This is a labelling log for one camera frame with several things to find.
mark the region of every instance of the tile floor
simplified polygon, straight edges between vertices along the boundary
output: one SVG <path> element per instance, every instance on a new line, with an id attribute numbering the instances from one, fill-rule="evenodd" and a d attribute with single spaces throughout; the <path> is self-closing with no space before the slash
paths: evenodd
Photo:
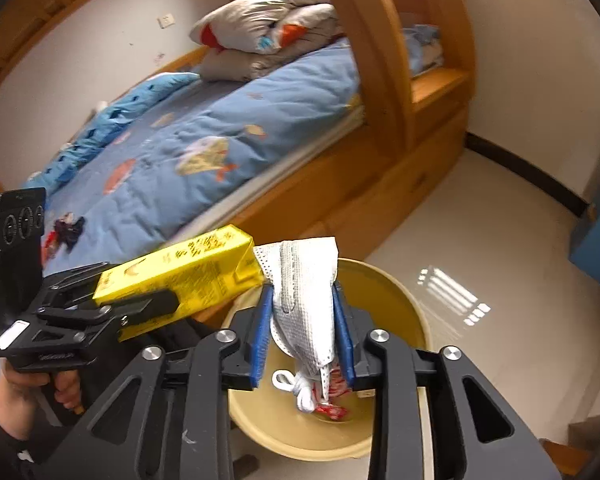
<path id="1" fill-rule="evenodd" d="M 420 301 L 436 350 L 459 346 L 538 437 L 556 442 L 566 440 L 600 350 L 600 286 L 567 260 L 575 221 L 525 180 L 465 152 L 367 259 Z M 479 303 L 483 316 L 472 314 Z M 261 459 L 250 480 L 366 478 L 368 459 L 298 463 L 237 439 Z"/>

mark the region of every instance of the wooden bed frame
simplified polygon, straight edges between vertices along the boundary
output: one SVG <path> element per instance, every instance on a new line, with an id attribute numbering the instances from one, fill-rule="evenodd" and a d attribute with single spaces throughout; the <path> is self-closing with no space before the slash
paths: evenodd
<path id="1" fill-rule="evenodd" d="M 37 39 L 8 60 L 0 82 L 70 7 L 86 1 L 64 0 L 46 20 L 48 30 L 35 32 Z M 474 94 L 474 40 L 464 0 L 331 1 L 360 73 L 365 123 L 238 212 L 232 223 L 257 244 L 335 236 L 341 256 L 363 259 L 458 160 Z M 399 13 L 440 27 L 443 68 L 411 79 Z M 174 70 L 203 53 L 197 49 L 163 68 Z"/>

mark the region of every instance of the wall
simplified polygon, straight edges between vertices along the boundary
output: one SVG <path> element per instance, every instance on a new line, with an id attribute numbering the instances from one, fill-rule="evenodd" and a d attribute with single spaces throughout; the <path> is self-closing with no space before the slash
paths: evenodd
<path id="1" fill-rule="evenodd" d="M 600 17 L 588 0 L 467 0 L 469 130 L 586 199 L 600 181 Z"/>
<path id="2" fill-rule="evenodd" d="M 160 66 L 195 49 L 188 33 L 228 0 L 91 0 L 74 12 L 0 86 L 0 181 L 18 187 L 87 120 Z M 157 18 L 170 12 L 164 30 Z"/>

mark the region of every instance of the wall socket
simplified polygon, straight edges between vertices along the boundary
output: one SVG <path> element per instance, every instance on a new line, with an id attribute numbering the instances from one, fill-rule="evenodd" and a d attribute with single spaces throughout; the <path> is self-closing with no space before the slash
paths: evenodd
<path id="1" fill-rule="evenodd" d="M 164 16 L 161 16 L 160 18 L 158 18 L 158 23 L 160 23 L 160 28 L 171 27 L 171 25 L 173 25 L 175 22 L 176 22 L 176 20 L 173 17 L 173 14 L 171 14 L 171 13 L 165 14 Z"/>

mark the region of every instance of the yellow juice box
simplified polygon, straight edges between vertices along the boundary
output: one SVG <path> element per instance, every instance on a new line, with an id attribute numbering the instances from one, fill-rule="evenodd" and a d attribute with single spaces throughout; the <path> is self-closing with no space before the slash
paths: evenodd
<path id="1" fill-rule="evenodd" d="M 161 288 L 177 294 L 176 312 L 123 328 L 122 341 L 230 300 L 263 280 L 253 239 L 227 225 L 105 270 L 93 299 L 101 305 Z"/>

